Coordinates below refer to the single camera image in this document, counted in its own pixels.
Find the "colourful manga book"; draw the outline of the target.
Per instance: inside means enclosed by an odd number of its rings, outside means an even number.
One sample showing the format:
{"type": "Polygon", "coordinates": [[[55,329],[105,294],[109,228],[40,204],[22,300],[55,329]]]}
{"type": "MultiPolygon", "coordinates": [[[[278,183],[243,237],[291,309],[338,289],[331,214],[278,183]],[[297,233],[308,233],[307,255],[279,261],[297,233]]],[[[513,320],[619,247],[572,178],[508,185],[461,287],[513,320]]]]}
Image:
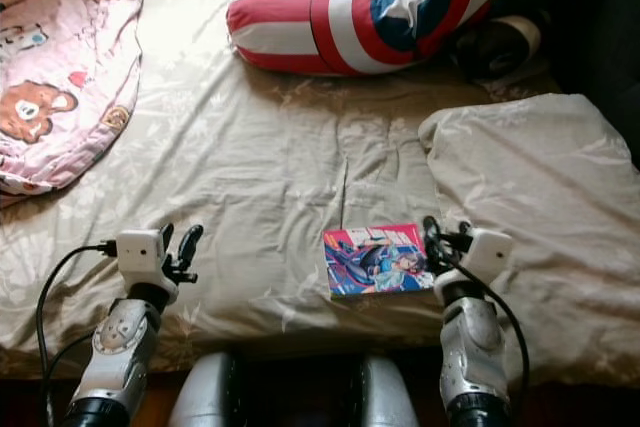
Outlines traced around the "colourful manga book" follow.
{"type": "Polygon", "coordinates": [[[419,226],[396,223],[328,230],[323,248],[330,294],[362,296],[433,289],[419,226]]]}

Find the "plain off-white pillow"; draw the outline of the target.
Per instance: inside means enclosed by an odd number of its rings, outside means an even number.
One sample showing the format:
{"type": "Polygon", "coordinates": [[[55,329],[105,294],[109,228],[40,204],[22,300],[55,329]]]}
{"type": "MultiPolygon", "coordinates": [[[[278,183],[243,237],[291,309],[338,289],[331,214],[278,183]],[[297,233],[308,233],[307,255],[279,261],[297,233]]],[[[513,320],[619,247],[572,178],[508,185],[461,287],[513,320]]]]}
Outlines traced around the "plain off-white pillow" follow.
{"type": "Polygon", "coordinates": [[[489,270],[518,311],[640,321],[640,171],[582,95],[451,108],[419,136],[449,225],[515,240],[489,270]]]}

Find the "pink cartoon print blanket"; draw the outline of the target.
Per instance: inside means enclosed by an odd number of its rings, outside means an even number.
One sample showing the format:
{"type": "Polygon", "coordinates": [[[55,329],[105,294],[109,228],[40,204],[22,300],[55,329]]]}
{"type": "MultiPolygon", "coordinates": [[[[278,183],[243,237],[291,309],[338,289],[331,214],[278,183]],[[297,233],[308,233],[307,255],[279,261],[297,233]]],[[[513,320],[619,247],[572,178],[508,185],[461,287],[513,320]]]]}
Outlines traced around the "pink cartoon print blanket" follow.
{"type": "Polygon", "coordinates": [[[68,188],[131,121],[145,0],[1,0],[0,202],[68,188]]]}

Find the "bed with beige floral sheet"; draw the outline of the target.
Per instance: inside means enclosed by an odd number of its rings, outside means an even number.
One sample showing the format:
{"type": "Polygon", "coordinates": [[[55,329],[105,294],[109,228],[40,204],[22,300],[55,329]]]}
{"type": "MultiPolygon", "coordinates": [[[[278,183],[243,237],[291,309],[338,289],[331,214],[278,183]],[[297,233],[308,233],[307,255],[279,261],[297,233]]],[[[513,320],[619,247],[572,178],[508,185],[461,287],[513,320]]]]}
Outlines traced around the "bed with beige floral sheet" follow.
{"type": "MultiPolygon", "coordinates": [[[[430,293],[330,295],[323,234],[428,215],[445,223],[422,122],[561,89],[539,75],[488,90],[445,61],[378,78],[253,69],[230,47],[229,3],[145,0],[140,94],[122,136],[67,190],[1,213],[3,380],[40,373],[33,312],[64,254],[165,223],[180,231],[201,223],[205,232],[197,284],[184,285],[164,313],[156,371],[187,369],[221,349],[308,357],[438,340],[442,308],[430,293]]],[[[535,381],[640,386],[640,321],[509,305],[535,381]]]]}

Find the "silver robot left leg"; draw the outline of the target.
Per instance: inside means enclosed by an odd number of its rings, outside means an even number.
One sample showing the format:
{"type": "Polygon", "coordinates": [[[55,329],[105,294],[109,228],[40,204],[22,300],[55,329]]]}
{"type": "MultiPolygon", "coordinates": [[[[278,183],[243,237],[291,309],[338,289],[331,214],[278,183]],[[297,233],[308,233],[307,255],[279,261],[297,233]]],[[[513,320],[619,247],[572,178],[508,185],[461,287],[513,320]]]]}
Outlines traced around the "silver robot left leg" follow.
{"type": "Polygon", "coordinates": [[[242,427],[238,360],[219,351],[189,371],[166,427],[242,427]]]}

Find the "silver robot leg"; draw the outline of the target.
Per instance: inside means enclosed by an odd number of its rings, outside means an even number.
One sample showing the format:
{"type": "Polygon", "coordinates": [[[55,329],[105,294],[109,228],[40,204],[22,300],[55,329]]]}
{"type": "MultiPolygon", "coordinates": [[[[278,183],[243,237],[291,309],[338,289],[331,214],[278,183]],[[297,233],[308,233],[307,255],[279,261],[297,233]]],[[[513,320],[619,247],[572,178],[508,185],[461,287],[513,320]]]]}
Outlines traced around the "silver robot leg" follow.
{"type": "Polygon", "coordinates": [[[166,427],[242,427],[238,360],[219,351],[189,371],[166,427]]]}
{"type": "Polygon", "coordinates": [[[366,355],[356,385],[355,427],[419,427],[410,392],[392,359],[366,355]]]}

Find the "silver robot right leg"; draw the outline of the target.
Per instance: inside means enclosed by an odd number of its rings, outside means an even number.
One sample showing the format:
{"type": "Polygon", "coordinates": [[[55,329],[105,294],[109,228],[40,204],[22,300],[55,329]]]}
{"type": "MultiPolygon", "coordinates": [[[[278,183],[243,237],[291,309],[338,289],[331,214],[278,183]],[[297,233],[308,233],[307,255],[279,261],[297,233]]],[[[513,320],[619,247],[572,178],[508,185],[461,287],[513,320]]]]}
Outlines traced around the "silver robot right leg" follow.
{"type": "Polygon", "coordinates": [[[355,427],[419,427],[410,392],[392,359],[366,355],[356,385],[355,427]]]}

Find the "dark brown plush toy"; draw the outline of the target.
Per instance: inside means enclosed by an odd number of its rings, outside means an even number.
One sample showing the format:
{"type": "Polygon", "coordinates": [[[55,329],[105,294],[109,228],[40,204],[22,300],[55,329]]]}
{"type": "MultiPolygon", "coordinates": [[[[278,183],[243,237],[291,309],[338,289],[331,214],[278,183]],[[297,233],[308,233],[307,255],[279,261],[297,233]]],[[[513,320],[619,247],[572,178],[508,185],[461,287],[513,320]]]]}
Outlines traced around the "dark brown plush toy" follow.
{"type": "Polygon", "coordinates": [[[449,49],[449,57],[466,79],[506,78],[538,53],[547,26],[534,17],[494,17],[462,31],[449,49]]]}

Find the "red white blue shield bolster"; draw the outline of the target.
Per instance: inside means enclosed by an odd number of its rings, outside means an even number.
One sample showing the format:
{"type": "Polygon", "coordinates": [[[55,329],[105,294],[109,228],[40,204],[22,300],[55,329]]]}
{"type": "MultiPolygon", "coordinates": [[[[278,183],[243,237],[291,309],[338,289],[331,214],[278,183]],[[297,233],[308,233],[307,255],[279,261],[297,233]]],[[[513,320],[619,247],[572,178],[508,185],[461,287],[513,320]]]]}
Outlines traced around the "red white blue shield bolster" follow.
{"type": "Polygon", "coordinates": [[[230,42],[259,69],[364,76],[428,60],[458,30],[540,0],[233,0],[230,42]]]}

